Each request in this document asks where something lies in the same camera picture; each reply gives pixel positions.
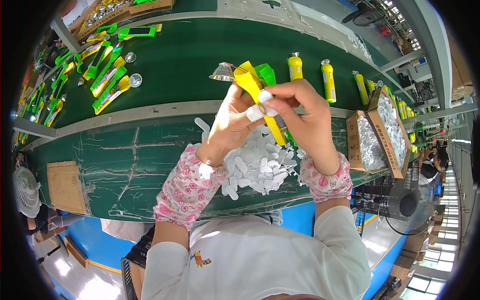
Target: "cartoon print on shirt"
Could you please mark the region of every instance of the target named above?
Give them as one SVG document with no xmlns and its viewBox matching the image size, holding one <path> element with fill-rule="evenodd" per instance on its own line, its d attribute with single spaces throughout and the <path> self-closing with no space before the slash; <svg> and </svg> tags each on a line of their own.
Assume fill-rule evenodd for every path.
<svg viewBox="0 0 480 300">
<path fill-rule="evenodd" d="M 205 260 L 202 260 L 202 255 L 200 254 L 200 251 L 195 252 L 190 256 L 190 260 L 195 258 L 195 263 L 197 264 L 197 267 L 203 268 L 204 264 L 209 264 L 212 262 L 210 258 L 207 258 Z"/>
</svg>

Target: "white fan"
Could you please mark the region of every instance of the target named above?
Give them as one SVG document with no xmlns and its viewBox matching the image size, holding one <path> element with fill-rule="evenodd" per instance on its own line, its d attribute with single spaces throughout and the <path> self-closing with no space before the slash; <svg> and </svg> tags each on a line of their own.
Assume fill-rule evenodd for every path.
<svg viewBox="0 0 480 300">
<path fill-rule="evenodd" d="M 13 186 L 17 209 L 25 216 L 35 218 L 41 205 L 38 200 L 40 184 L 37 183 L 32 172 L 25 167 L 17 168 L 13 173 Z"/>
</svg>

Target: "wire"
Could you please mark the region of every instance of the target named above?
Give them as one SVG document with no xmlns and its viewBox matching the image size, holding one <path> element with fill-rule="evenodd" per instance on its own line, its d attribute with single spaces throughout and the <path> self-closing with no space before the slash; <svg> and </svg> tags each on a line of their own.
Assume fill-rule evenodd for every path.
<svg viewBox="0 0 480 300">
<path fill-rule="evenodd" d="M 234 67 L 235 69 L 240 69 L 241 71 L 243 71 L 243 72 L 245 72 L 245 73 L 248 73 L 248 71 L 247 71 L 246 69 L 242 68 L 242 67 L 235 67 L 234 65 L 232 65 L 232 64 L 229 63 L 229 62 L 226 62 L 226 64 L 229 65 L 229 66 L 231 66 L 231 67 Z M 263 89 L 263 88 L 264 88 L 264 85 L 262 84 L 262 82 L 260 81 L 260 79 L 257 78 L 257 76 L 255 76 L 255 75 L 253 75 L 253 74 L 252 74 L 252 77 L 253 77 L 256 81 L 258 81 L 258 83 L 259 83 L 260 86 L 262 87 L 261 89 Z"/>
</svg>

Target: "pink floral sleeve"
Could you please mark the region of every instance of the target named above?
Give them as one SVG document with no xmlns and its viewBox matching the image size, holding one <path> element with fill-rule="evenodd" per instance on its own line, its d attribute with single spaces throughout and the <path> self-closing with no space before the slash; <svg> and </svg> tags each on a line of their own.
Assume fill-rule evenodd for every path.
<svg viewBox="0 0 480 300">
<path fill-rule="evenodd" d="M 211 167 L 202 163 L 196 151 L 195 147 L 185 149 L 167 177 L 153 207 L 156 221 L 179 224 L 190 231 L 228 175 L 223 164 Z"/>
<path fill-rule="evenodd" d="M 329 176 L 317 171 L 310 156 L 306 155 L 301 160 L 300 179 L 310 188 L 310 193 L 316 203 L 335 198 L 351 199 L 353 184 L 350 178 L 350 163 L 345 155 L 337 153 L 340 167 L 335 174 Z"/>
</svg>

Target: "white finger bandage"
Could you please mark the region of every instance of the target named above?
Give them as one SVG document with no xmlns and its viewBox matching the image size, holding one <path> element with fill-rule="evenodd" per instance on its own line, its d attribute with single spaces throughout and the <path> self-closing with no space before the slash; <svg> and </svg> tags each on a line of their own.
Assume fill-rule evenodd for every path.
<svg viewBox="0 0 480 300">
<path fill-rule="evenodd" d="M 268 92 L 264 89 L 261 90 L 260 93 L 258 94 L 258 100 L 265 106 L 267 116 L 274 117 L 274 116 L 278 115 L 278 112 L 274 109 L 268 108 L 265 105 L 265 103 L 270 99 L 273 99 L 272 93 L 270 93 L 270 92 Z"/>
<path fill-rule="evenodd" d="M 263 106 L 260 107 L 258 104 L 255 104 L 254 106 L 250 106 L 249 108 L 247 108 L 247 118 L 250 122 L 255 122 L 265 117 L 264 112 L 265 108 Z"/>
</svg>

